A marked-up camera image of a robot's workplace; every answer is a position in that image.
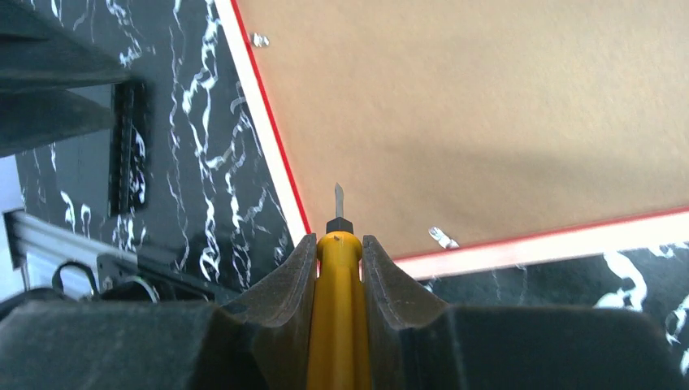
black marble surface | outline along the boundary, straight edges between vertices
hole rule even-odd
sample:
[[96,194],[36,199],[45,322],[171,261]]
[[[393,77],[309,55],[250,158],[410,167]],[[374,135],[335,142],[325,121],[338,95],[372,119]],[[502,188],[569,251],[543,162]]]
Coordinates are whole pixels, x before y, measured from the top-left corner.
[[689,245],[677,243],[422,282],[438,297],[477,306],[573,305],[643,312],[665,329],[689,384]]
[[246,290],[293,249],[213,0],[25,0],[145,82],[130,194],[142,206],[104,218],[56,183],[55,145],[16,156],[26,211],[171,267]]

wooden board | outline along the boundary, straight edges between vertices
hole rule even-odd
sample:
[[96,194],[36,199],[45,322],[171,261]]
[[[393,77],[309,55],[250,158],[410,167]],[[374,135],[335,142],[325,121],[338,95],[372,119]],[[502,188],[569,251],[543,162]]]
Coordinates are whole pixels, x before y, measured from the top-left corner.
[[311,227],[393,256],[689,204],[681,0],[252,0]]

cardboard sheet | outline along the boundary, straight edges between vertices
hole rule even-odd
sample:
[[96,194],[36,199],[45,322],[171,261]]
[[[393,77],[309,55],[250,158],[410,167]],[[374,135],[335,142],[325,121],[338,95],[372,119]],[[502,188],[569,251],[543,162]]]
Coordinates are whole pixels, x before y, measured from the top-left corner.
[[239,1],[311,227],[393,256],[689,204],[681,0]]

screwdriver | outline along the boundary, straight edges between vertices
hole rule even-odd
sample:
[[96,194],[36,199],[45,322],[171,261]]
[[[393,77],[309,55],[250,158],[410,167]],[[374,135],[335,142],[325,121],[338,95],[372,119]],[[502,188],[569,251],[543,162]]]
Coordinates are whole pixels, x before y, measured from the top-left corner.
[[318,241],[321,272],[311,314],[308,389],[370,389],[364,288],[359,280],[362,243],[345,219],[345,194],[335,185],[335,218]]

red line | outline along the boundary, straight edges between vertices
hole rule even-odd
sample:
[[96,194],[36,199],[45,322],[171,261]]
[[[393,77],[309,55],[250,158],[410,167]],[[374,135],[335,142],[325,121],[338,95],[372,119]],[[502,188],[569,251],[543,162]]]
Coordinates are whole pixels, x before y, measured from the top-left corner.
[[275,135],[275,142],[278,144],[278,150],[280,151],[280,157],[284,163],[284,169],[287,171],[287,177],[289,179],[289,185],[292,187],[292,192],[294,193],[294,198],[297,201],[297,207],[299,208],[299,214],[301,215],[301,221],[304,223],[304,229],[306,233],[311,233],[311,228],[309,226],[309,221],[306,219],[306,212],[304,211],[304,204],[301,202],[301,197],[299,196],[299,191],[297,191],[297,182],[294,180],[294,174],[292,169],[289,167],[289,161],[287,160],[287,154],[284,151],[284,145],[282,143],[282,138],[280,138],[280,132],[278,132],[278,126],[275,121],[275,116],[273,115],[273,110],[271,109],[271,104],[268,102],[268,96],[266,95],[266,89],[263,87],[263,80],[261,79],[261,73],[258,71],[258,65],[256,64],[256,59],[254,58],[254,52],[251,48],[251,42],[249,41],[249,35],[246,33],[246,28],[244,27],[244,20],[241,18],[241,13],[239,12],[239,6],[236,0],[230,0],[232,4],[232,9],[235,10],[235,15],[237,23],[239,24],[239,29],[242,37],[244,38],[244,45],[246,46],[246,51],[249,53],[249,61],[251,62],[251,67],[253,68],[253,73],[256,75],[256,81],[258,82],[258,89],[261,91],[261,96],[263,97],[263,104],[266,106],[266,111],[268,113],[268,119],[271,121],[271,126],[273,127],[273,134]]
[[640,221],[642,219],[665,217],[668,215],[674,215],[674,214],[680,214],[680,213],[686,213],[686,212],[689,212],[689,206],[681,206],[681,207],[675,207],[673,209],[668,209],[668,210],[652,211],[652,212],[646,213],[646,214],[637,214],[637,215],[631,215],[631,216],[621,217],[621,218],[617,218],[617,219],[606,219],[605,221],[584,223],[581,225],[574,225],[574,226],[570,226],[570,227],[562,227],[562,228],[547,231],[547,232],[531,233],[531,234],[526,234],[524,236],[505,238],[503,240],[480,242],[477,244],[462,246],[459,249],[451,249],[451,250],[439,249],[439,250],[434,250],[434,251],[426,252],[426,253],[412,253],[412,254],[408,254],[405,256],[401,256],[399,258],[394,258],[394,260],[395,260],[395,262],[413,261],[415,258],[423,258],[426,256],[432,256],[434,254],[446,254],[450,251],[462,251],[464,249],[487,248],[487,247],[491,247],[493,245],[508,244],[510,242],[523,241],[523,240],[528,240],[528,239],[532,239],[532,238],[556,236],[559,234],[577,232],[577,231],[585,230],[585,229],[600,228],[603,226],[614,225],[614,224],[618,224],[618,223],[634,222],[634,221]]

